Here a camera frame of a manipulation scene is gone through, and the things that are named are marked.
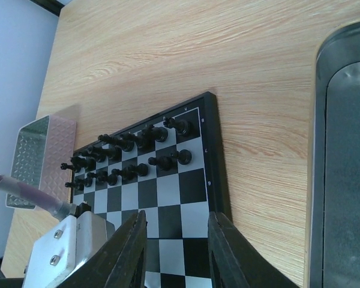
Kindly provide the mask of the black and silver chessboard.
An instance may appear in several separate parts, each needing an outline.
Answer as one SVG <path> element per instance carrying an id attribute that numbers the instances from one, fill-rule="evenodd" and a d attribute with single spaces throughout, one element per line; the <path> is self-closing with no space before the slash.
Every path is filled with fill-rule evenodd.
<path id="1" fill-rule="evenodd" d="M 185 119 L 193 124 L 190 136 L 166 128 L 163 118 Z M 147 221 L 146 287 L 211 287 L 208 253 L 208 217 L 212 211 L 231 216 L 216 96 L 204 92 L 110 136 L 139 134 L 149 125 L 168 131 L 165 142 L 154 141 L 154 149 L 141 151 L 134 142 L 131 152 L 122 152 L 120 161 L 106 157 L 95 161 L 95 169 L 73 173 L 76 178 L 93 178 L 83 191 L 71 191 L 75 204 L 86 202 L 93 213 L 120 227 L 133 213 L 145 211 Z M 111 148 L 98 139 L 93 146 Z M 170 156 L 172 151 L 192 153 L 188 165 Z M 149 157 L 168 156 L 172 168 L 160 170 L 148 164 Z M 146 176 L 123 180 L 113 169 L 144 163 Z"/>

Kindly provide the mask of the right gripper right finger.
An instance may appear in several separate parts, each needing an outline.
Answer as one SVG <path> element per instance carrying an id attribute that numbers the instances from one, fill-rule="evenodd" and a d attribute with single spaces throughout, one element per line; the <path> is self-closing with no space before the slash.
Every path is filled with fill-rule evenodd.
<path id="1" fill-rule="evenodd" d="M 210 212 L 208 250 L 213 287 L 296 287 L 220 212 Z"/>

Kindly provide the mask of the silver square tin lid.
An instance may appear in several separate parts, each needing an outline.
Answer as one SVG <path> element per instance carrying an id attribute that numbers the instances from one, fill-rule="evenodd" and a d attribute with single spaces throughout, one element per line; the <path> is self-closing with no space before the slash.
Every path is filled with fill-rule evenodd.
<path id="1" fill-rule="evenodd" d="M 76 121 L 47 115 L 23 126 L 17 135 L 11 177 L 67 201 L 71 171 L 61 164 L 74 153 Z"/>

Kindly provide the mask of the black chess piece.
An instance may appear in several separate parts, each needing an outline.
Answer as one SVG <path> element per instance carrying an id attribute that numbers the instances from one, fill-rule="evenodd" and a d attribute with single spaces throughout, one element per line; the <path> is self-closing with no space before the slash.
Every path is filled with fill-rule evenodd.
<path id="1" fill-rule="evenodd" d="M 154 140 L 151 135 L 151 126 L 145 127 L 139 134 L 132 134 L 132 140 L 135 142 L 137 148 L 141 151 L 148 151 L 154 149 Z"/>
<path id="2" fill-rule="evenodd" d="M 157 166 L 160 170 L 168 171 L 172 168 L 172 159 L 168 156 L 149 157 L 148 164 Z"/>
<path id="3" fill-rule="evenodd" d="M 188 165 L 192 160 L 192 153 L 187 149 L 182 149 L 180 151 L 172 151 L 170 156 L 178 161 L 181 165 Z"/>
<path id="4" fill-rule="evenodd" d="M 120 161 L 122 157 L 121 149 L 114 146 L 111 148 L 90 146 L 87 148 L 87 152 L 91 158 L 99 163 L 104 162 L 106 157 L 113 161 Z"/>
<path id="5" fill-rule="evenodd" d="M 174 118 L 163 118 L 163 125 L 166 128 L 175 129 L 176 133 L 180 136 L 190 136 L 193 131 L 193 124 L 185 119 L 176 120 Z"/>
<path id="6" fill-rule="evenodd" d="M 142 130 L 143 137 L 156 142 L 165 142 L 168 137 L 168 131 L 164 127 L 155 127 L 152 124 Z"/>
<path id="7" fill-rule="evenodd" d="M 98 140 L 104 142 L 105 144 L 118 146 L 124 152 L 131 152 L 134 149 L 134 142 L 110 136 L 108 134 L 99 135 Z"/>
<path id="8" fill-rule="evenodd" d="M 83 191 L 85 187 L 90 187 L 92 185 L 92 182 L 93 178 L 91 177 L 83 179 L 76 178 L 73 182 L 66 182 L 65 187 Z"/>
<path id="9" fill-rule="evenodd" d="M 95 169 L 95 160 L 92 158 L 71 157 L 71 164 L 62 163 L 61 170 L 72 170 L 74 173 L 79 173 L 82 169 L 91 171 Z"/>
<path id="10" fill-rule="evenodd" d="M 112 175 L 121 176 L 123 180 L 132 180 L 137 176 L 146 176 L 148 174 L 148 166 L 144 163 L 139 165 L 129 165 L 123 169 L 113 169 Z"/>

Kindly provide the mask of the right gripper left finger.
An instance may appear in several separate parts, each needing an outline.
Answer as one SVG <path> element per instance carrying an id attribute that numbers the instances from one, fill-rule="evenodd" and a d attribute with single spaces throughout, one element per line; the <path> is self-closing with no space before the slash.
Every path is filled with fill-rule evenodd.
<path id="1" fill-rule="evenodd" d="M 145 287 L 146 249 L 147 221 L 141 210 L 59 287 Z"/>

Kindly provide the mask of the gold square tin tray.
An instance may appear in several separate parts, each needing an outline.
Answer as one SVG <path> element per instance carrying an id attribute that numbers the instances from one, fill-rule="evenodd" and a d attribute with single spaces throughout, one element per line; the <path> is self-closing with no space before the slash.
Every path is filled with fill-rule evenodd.
<path id="1" fill-rule="evenodd" d="M 360 21 L 319 47 L 310 117 L 307 285 L 360 287 Z"/>

